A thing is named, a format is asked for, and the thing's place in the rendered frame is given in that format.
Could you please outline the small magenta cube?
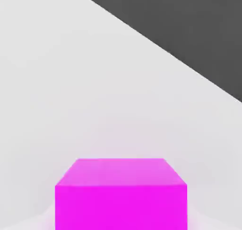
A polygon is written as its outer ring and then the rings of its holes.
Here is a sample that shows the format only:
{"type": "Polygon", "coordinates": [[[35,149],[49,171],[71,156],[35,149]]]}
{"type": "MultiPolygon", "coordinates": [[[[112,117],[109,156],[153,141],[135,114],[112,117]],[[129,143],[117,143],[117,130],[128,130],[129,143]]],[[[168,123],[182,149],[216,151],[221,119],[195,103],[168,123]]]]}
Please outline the small magenta cube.
{"type": "Polygon", "coordinates": [[[55,186],[55,230],[188,230],[187,184],[164,159],[78,159],[55,186]]]}

